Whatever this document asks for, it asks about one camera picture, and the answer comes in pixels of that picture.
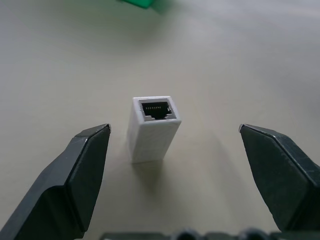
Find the ethernet coupler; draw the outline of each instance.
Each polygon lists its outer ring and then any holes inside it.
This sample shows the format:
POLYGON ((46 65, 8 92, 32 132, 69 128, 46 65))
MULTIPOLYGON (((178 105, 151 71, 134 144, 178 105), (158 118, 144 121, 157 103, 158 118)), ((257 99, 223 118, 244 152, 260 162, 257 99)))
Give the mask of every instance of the ethernet coupler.
POLYGON ((127 131, 131 162, 162 160, 180 124, 170 96, 134 97, 127 131))

